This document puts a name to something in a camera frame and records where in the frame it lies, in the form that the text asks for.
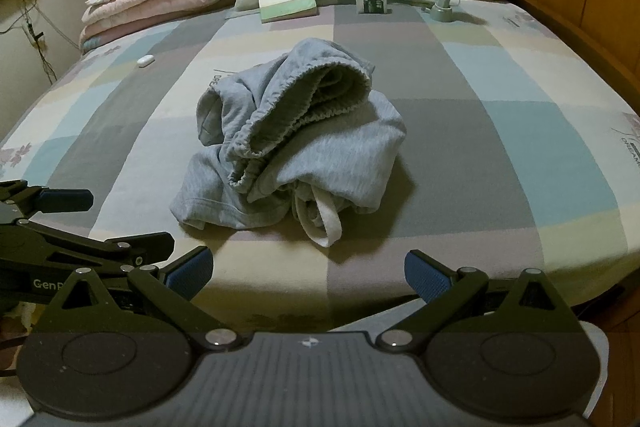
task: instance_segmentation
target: circular pad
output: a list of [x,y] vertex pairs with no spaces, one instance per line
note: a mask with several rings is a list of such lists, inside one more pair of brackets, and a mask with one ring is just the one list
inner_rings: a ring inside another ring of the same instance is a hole
[[463,331],[465,322],[437,333],[423,355],[429,379],[449,401],[509,422],[587,405],[600,362],[585,334]]
[[176,389],[192,364],[183,334],[143,315],[118,321],[119,331],[34,331],[17,363],[27,395],[53,415],[98,421],[145,409]]
[[106,375],[125,367],[136,356],[136,341],[122,333],[87,333],[62,350],[62,362],[85,375]]

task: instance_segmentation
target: flower pattern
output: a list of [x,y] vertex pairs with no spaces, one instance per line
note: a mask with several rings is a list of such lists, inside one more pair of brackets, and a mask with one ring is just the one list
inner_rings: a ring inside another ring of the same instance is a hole
[[7,164],[15,167],[22,161],[22,157],[25,156],[31,150],[31,143],[21,146],[19,149],[0,149],[0,176],[6,172]]
[[631,130],[638,143],[640,143],[640,117],[634,114],[625,114],[626,120],[631,125]]
[[117,50],[119,50],[119,49],[120,49],[120,45],[118,44],[118,45],[114,46],[113,48],[111,48],[111,49],[109,49],[109,50],[106,50],[106,51],[102,54],[102,56],[103,56],[103,57],[106,57],[107,55],[111,55],[112,53],[116,52],[116,51],[117,51]]

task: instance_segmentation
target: wire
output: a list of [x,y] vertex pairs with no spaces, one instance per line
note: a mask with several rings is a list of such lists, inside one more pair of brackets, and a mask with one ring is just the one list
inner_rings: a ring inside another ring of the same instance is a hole
[[[33,5],[27,10],[27,13],[33,10],[35,7],[36,7],[36,3],[34,2]],[[16,18],[16,20],[13,21],[7,29],[0,31],[0,35],[5,35],[11,30],[19,30],[20,28],[15,26],[15,23],[17,23],[20,19],[22,19],[22,17],[24,17],[24,13],[22,12],[22,10],[20,10],[20,16]]]
[[[12,349],[12,347],[18,347],[24,344],[24,341],[27,340],[29,335],[21,335],[19,337],[14,337],[7,341],[0,342],[0,351],[4,351],[5,349]],[[2,369],[0,370],[0,378],[4,377],[15,377],[15,369]]]
[[65,41],[67,41],[69,44],[71,44],[76,50],[79,50],[80,48],[78,48],[78,45],[73,42],[69,37],[67,37],[60,28],[58,28],[51,19],[49,19],[49,17],[47,17],[46,13],[44,13],[40,7],[38,6],[38,0],[34,0],[33,1],[33,7],[36,9],[36,11],[42,15],[42,18],[44,20],[46,20],[49,25],[56,31],[56,33],[58,35],[60,35],[63,39],[65,39]]
[[44,73],[47,75],[47,80],[49,81],[49,84],[53,86],[53,82],[58,81],[58,76],[56,75],[56,71],[54,71],[53,66],[51,66],[49,61],[45,58],[44,53],[42,52],[42,48],[40,47],[40,41],[38,40],[39,37],[36,36],[36,33],[33,30],[33,24],[31,23],[31,17],[29,17],[29,10],[27,9],[26,0],[22,0],[22,5],[20,6],[20,9],[22,10],[22,15],[24,16],[24,19],[27,22],[27,28],[31,35],[31,38],[33,38],[33,42],[35,42],[36,48],[38,49],[38,55],[40,55],[40,60],[42,61],[42,69],[44,70]]

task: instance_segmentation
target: gray towel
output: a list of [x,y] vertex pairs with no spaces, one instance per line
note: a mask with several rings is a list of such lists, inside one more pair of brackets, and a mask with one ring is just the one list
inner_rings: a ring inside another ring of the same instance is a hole
[[198,103],[201,142],[171,211],[202,229],[273,225],[293,207],[317,243],[341,234],[337,213],[373,212],[406,130],[370,90],[372,64],[305,39],[289,54],[229,76]]

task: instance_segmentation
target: metal screw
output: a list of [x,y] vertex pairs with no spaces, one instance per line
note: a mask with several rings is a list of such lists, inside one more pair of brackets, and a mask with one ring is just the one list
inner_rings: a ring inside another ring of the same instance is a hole
[[392,347],[408,346],[413,339],[413,335],[404,330],[388,330],[380,335],[382,343]]
[[204,338],[209,344],[213,344],[214,346],[228,346],[236,341],[238,335],[235,331],[218,328],[217,330],[208,331]]

